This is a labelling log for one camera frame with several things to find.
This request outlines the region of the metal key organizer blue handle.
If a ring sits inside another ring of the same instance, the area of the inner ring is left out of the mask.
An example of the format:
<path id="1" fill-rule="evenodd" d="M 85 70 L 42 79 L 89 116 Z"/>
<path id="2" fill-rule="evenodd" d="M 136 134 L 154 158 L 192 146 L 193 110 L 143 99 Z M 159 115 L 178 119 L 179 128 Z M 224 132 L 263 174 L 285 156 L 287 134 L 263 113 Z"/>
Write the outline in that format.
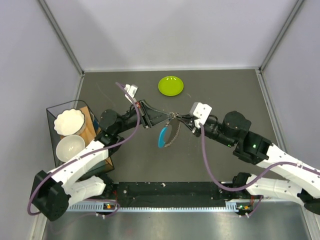
<path id="1" fill-rule="evenodd" d="M 167 148 L 173 144 L 178 137 L 181 122 L 178 120 L 178 113 L 171 113 L 171 118 L 165 123 L 165 126 L 160 131 L 158 136 L 157 146 L 159 148 Z"/>

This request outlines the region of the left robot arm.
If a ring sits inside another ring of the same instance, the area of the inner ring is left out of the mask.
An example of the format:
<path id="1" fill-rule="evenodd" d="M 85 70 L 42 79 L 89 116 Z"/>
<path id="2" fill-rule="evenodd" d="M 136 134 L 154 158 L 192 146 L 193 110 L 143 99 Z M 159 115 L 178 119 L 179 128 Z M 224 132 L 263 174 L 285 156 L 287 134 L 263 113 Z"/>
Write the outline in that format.
<path id="1" fill-rule="evenodd" d="M 170 113 L 155 109 L 144 100 L 132 104 L 123 115 L 112 109 L 103 111 L 100 132 L 88 146 L 59 167 L 49 172 L 41 170 L 35 175 L 27 213 L 33 216 L 31 206 L 35 206 L 40 214 L 53 222 L 74 204 L 95 196 L 109 198 L 114 187 L 105 177 L 93 175 L 85 180 L 81 177 L 130 140 L 130 137 L 121 137 L 120 133 L 130 129 L 137 131 L 140 125 L 149 129 L 171 118 Z"/>

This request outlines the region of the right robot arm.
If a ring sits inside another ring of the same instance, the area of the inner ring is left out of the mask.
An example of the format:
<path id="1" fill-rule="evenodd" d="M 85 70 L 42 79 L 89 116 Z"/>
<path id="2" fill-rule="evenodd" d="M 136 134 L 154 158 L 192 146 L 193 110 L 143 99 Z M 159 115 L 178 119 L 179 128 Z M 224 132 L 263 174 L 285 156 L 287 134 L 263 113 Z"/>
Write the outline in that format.
<path id="1" fill-rule="evenodd" d="M 207 170 L 212 181 L 239 198 L 247 195 L 280 198 L 303 206 L 308 211 L 320 213 L 320 171 L 292 157 L 267 138 L 250 131 L 251 122 L 241 113 L 227 113 L 223 122 L 209 115 L 205 123 L 200 117 L 186 114 L 177 118 L 196 137 L 205 138 L 233 147 L 233 155 L 241 161 L 264 168 L 259 175 L 239 173 L 232 186 L 220 183 L 211 170 Z"/>

